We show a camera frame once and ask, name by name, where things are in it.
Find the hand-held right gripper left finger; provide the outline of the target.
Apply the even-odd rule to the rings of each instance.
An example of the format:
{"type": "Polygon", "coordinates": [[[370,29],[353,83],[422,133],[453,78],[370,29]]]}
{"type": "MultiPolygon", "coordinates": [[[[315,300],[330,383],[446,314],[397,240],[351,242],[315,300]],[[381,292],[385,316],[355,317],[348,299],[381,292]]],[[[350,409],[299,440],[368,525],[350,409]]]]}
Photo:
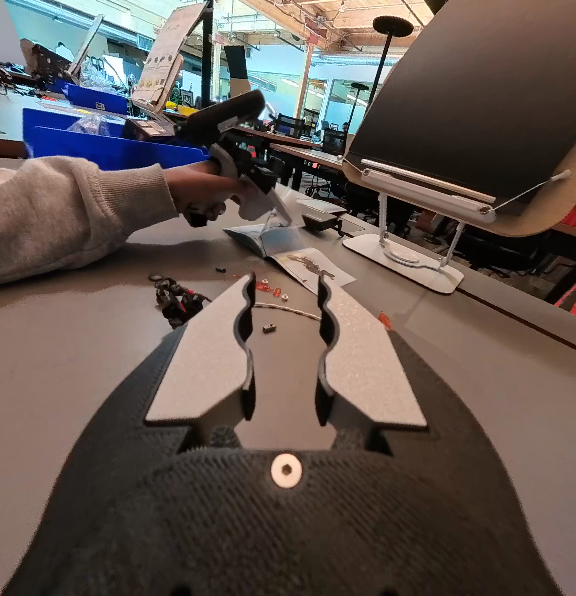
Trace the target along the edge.
{"type": "Polygon", "coordinates": [[[207,442],[218,426],[251,421],[255,284],[253,272],[242,276],[183,326],[144,418],[148,426],[187,424],[207,442]]]}

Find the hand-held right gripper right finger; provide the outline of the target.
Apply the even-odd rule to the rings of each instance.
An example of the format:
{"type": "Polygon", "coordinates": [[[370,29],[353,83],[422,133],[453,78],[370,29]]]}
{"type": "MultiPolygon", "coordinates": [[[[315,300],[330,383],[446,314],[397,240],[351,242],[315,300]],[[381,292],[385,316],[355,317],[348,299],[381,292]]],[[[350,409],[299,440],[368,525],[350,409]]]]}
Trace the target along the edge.
{"type": "Polygon", "coordinates": [[[328,277],[319,278],[317,298],[326,346],[315,387],[320,426],[356,429],[367,445],[383,430],[427,431],[385,325],[328,277]]]}

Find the lego instruction booklet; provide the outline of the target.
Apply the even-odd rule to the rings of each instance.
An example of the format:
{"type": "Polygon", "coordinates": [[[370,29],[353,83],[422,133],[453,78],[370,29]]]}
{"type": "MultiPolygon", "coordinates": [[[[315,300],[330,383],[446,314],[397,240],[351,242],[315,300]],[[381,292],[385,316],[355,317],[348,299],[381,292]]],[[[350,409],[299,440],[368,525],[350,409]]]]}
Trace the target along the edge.
{"type": "Polygon", "coordinates": [[[299,228],[295,226],[283,227],[262,223],[226,227],[223,231],[259,257],[273,260],[286,274],[313,294],[318,292],[321,277],[333,281],[340,287],[356,280],[320,250],[304,247],[299,228]]]}

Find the black lego motorcycle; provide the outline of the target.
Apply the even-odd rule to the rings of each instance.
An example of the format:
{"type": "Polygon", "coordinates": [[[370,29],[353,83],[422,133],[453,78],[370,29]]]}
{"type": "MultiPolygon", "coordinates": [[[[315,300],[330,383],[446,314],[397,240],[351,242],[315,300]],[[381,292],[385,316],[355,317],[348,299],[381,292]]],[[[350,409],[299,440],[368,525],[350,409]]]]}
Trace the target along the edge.
{"type": "Polygon", "coordinates": [[[172,278],[160,277],[153,284],[159,310],[172,330],[182,327],[201,313],[204,303],[212,302],[209,297],[180,285],[172,278]]]}

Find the person's left hand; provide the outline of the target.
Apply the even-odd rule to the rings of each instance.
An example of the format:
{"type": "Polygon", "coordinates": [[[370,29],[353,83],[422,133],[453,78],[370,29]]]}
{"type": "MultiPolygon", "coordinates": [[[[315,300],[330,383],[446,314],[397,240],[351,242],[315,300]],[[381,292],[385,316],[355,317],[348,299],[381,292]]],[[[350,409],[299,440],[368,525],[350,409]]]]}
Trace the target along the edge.
{"type": "Polygon", "coordinates": [[[245,181],[222,177],[214,161],[201,161],[164,170],[165,181],[179,215],[197,212],[207,222],[225,213],[228,200],[237,202],[247,194],[245,181]]]}

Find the black power bank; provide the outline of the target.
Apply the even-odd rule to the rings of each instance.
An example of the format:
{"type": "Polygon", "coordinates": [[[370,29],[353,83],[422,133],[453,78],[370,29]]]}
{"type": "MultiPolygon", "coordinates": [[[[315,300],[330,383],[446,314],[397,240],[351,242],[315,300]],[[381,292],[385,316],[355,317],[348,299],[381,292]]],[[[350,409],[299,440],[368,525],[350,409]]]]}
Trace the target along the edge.
{"type": "Polygon", "coordinates": [[[340,217],[324,212],[307,212],[302,215],[304,226],[307,230],[320,233],[326,230],[335,230],[342,236],[344,235],[342,230],[342,220],[340,217]]]}

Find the black pole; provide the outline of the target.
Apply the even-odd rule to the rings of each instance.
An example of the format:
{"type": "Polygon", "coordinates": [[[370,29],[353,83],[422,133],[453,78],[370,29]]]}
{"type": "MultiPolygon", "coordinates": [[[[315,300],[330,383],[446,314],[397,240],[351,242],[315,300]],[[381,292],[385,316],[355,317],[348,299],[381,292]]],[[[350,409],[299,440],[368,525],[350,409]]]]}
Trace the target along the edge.
{"type": "Polygon", "coordinates": [[[207,108],[211,101],[212,87],[212,57],[213,48],[213,13],[214,1],[206,1],[206,6],[202,14],[202,88],[201,88],[201,108],[207,108]]]}

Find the black cardboard box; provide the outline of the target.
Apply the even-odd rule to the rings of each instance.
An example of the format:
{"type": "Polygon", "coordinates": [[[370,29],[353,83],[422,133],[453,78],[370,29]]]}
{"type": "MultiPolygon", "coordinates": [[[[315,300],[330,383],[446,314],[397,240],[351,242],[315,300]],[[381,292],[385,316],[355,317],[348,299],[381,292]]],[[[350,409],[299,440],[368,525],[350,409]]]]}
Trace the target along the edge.
{"type": "Polygon", "coordinates": [[[175,139],[175,128],[168,120],[140,119],[128,117],[123,125],[120,137],[153,143],[167,143],[175,139]]]}

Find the tilted white sign board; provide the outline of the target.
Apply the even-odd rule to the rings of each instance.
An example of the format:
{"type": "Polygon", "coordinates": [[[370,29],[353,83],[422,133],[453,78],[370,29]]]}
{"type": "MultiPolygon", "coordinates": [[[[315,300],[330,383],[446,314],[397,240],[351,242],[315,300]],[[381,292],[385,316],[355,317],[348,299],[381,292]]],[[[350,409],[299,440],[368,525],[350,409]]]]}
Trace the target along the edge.
{"type": "Polygon", "coordinates": [[[207,2],[175,9],[158,33],[144,62],[141,77],[131,95],[132,104],[148,115],[165,108],[184,58],[181,47],[202,21],[207,2]]]}

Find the tagged blue storage bin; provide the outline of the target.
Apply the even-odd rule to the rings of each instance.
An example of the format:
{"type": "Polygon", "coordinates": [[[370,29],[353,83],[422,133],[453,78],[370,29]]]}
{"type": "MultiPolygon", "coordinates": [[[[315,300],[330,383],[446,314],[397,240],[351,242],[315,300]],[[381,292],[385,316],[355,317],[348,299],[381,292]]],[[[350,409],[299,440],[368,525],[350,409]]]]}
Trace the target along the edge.
{"type": "Polygon", "coordinates": [[[80,158],[95,163],[102,170],[140,169],[152,165],[169,169],[198,163],[209,157],[207,151],[187,145],[123,139],[120,137],[123,124],[108,118],[110,137],[67,131],[72,123],[84,116],[24,108],[22,136],[28,156],[80,158]]]}

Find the white laptop stand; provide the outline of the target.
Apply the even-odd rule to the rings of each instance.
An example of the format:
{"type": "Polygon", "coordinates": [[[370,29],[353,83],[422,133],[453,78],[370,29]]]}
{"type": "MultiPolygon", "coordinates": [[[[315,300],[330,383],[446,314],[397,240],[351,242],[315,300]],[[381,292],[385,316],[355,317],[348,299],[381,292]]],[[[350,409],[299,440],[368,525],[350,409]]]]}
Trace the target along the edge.
{"type": "Polygon", "coordinates": [[[466,224],[495,221],[495,197],[371,159],[361,160],[361,182],[379,192],[380,228],[377,234],[344,240],[345,248],[429,290],[451,294],[464,277],[448,265],[454,248],[449,248],[445,257],[435,259],[391,240],[386,223],[387,199],[398,198],[455,219],[456,246],[466,224]]]}

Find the small blue bin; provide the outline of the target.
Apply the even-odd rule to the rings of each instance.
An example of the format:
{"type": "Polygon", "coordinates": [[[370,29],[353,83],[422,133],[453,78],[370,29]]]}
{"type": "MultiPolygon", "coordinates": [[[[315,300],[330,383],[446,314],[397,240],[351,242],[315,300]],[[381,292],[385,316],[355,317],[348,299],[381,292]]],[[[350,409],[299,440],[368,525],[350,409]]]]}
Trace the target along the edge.
{"type": "Polygon", "coordinates": [[[116,93],[106,93],[72,84],[66,85],[64,92],[65,97],[74,106],[128,115],[128,99],[116,93]]]}

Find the clear plastic bag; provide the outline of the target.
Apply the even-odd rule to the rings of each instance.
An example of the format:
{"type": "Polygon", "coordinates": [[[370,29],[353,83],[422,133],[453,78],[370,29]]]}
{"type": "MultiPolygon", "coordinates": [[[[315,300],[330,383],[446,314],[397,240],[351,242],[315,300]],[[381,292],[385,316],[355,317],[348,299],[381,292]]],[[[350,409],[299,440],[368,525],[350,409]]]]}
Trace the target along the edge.
{"type": "Polygon", "coordinates": [[[104,115],[98,114],[85,115],[72,123],[67,131],[101,137],[111,136],[108,120],[104,115]]]}

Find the black floor lamp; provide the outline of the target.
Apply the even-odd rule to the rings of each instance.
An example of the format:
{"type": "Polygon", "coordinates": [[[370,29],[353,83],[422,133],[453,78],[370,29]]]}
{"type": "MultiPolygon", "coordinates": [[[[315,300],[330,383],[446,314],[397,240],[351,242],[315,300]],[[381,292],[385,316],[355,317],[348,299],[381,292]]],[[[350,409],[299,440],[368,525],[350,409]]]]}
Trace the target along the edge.
{"type": "Polygon", "coordinates": [[[370,106],[374,100],[377,87],[379,85],[381,72],[383,70],[392,39],[405,38],[411,35],[414,30],[414,26],[408,20],[396,16],[378,16],[374,18],[372,26],[377,33],[386,36],[386,41],[381,53],[381,58],[379,60],[379,65],[377,67],[373,86],[369,95],[368,106],[370,106]]]}

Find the red crate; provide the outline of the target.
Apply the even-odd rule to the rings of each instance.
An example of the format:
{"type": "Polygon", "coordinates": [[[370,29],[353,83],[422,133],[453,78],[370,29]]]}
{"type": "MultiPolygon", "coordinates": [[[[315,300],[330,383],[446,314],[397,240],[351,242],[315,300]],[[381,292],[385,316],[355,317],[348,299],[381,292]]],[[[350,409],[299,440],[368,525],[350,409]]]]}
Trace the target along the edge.
{"type": "Polygon", "coordinates": [[[576,316],[576,283],[560,297],[555,306],[576,316]]]}

